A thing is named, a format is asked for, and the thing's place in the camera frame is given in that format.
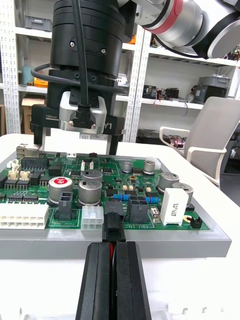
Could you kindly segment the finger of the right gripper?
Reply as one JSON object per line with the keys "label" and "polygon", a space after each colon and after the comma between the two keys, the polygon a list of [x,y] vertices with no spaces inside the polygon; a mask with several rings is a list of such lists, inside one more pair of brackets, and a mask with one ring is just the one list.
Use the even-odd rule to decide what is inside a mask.
{"label": "finger of the right gripper", "polygon": [[123,135],[108,135],[106,145],[106,155],[115,156],[118,150],[118,144],[122,141]]}
{"label": "finger of the right gripper", "polygon": [[45,142],[46,142],[46,136],[47,136],[47,128],[41,127],[41,126],[35,126],[34,130],[34,144],[35,145],[41,145],[41,150],[45,151]]}

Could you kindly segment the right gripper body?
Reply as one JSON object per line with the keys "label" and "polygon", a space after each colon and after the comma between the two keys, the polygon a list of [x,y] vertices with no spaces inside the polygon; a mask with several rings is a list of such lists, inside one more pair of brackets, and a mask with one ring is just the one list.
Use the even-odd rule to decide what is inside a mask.
{"label": "right gripper body", "polygon": [[117,85],[117,69],[88,69],[88,87],[81,84],[79,69],[50,69],[46,105],[32,107],[30,129],[47,129],[81,134],[122,135],[125,120],[114,116],[114,99],[124,90]]}

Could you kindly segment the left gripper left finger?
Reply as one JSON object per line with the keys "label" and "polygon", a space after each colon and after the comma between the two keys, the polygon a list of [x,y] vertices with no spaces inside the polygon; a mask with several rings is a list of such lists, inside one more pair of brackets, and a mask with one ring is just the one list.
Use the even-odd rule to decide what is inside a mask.
{"label": "left gripper left finger", "polygon": [[88,246],[75,315],[77,320],[110,318],[110,262],[108,242]]}

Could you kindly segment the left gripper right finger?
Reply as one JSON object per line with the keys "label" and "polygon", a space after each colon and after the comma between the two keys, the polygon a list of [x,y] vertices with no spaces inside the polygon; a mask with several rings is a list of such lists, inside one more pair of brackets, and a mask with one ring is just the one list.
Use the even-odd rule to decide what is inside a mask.
{"label": "left gripper right finger", "polygon": [[116,319],[152,318],[140,249],[136,242],[116,244]]}

